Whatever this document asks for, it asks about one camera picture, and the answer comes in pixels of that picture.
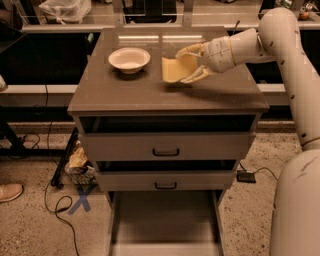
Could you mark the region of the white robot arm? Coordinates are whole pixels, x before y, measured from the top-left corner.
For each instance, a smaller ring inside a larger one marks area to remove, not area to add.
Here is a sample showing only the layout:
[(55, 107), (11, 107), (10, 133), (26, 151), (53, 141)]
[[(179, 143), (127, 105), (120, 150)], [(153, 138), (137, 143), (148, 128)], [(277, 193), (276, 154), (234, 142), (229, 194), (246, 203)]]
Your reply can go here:
[(183, 83), (223, 73), (244, 63), (275, 61), (288, 96), (301, 146), (281, 172), (274, 196), (270, 256), (320, 256), (320, 76), (307, 57), (296, 15), (278, 7), (256, 29), (176, 53), (202, 57), (205, 64)]

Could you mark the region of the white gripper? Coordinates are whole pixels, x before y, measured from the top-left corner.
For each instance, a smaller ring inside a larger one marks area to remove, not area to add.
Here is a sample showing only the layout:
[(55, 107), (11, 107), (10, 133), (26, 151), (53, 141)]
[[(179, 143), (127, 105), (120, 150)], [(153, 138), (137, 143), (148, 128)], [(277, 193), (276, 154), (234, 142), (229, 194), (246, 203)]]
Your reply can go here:
[[(231, 41), (228, 36), (215, 38), (207, 43), (189, 45), (179, 50), (175, 57), (191, 55), (204, 57), (207, 66), (215, 73), (223, 73), (235, 67), (235, 61), (231, 49)], [(213, 72), (205, 65), (201, 65), (193, 74), (180, 80), (189, 84), (211, 76)]]

